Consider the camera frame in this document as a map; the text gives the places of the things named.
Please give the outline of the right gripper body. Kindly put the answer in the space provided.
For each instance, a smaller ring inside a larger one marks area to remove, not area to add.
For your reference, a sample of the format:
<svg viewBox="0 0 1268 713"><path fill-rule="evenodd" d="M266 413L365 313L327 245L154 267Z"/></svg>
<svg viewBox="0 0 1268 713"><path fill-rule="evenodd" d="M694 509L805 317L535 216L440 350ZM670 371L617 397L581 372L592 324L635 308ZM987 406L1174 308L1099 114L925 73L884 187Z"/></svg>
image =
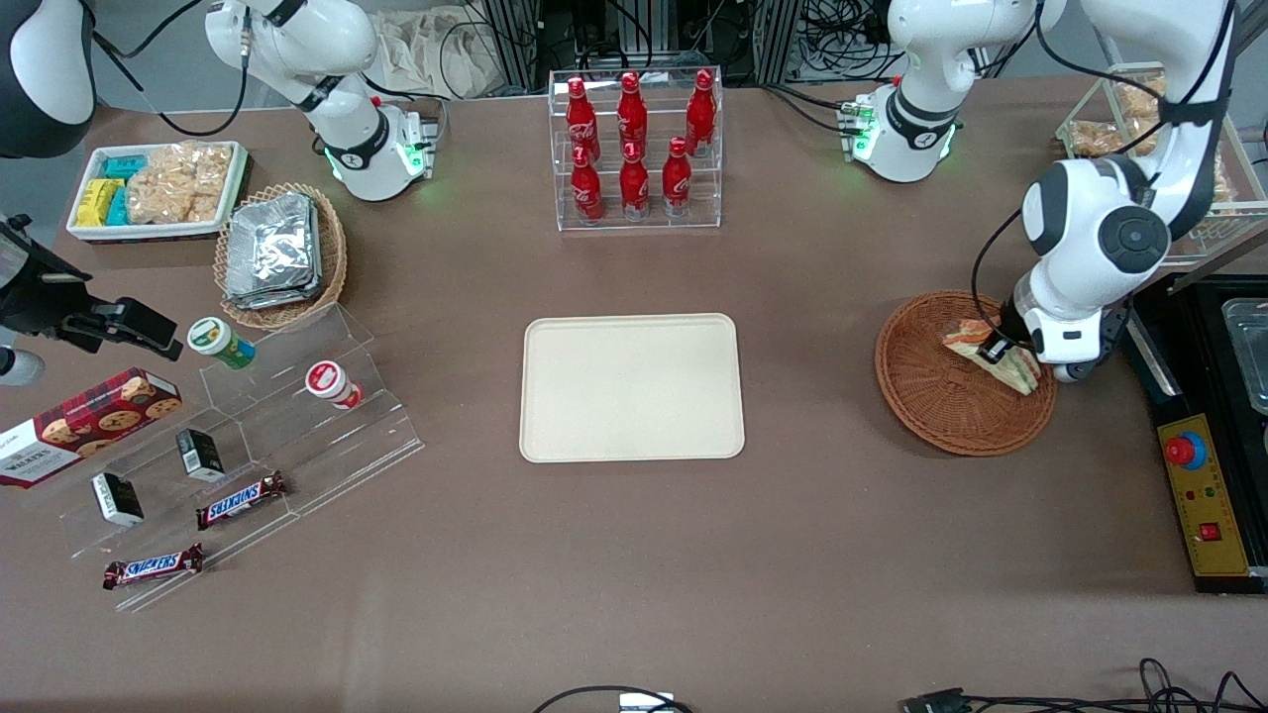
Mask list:
<svg viewBox="0 0 1268 713"><path fill-rule="evenodd" d="M68 313L91 313L93 279L27 235L28 216L3 217L3 329L55 339L55 325Z"/></svg>

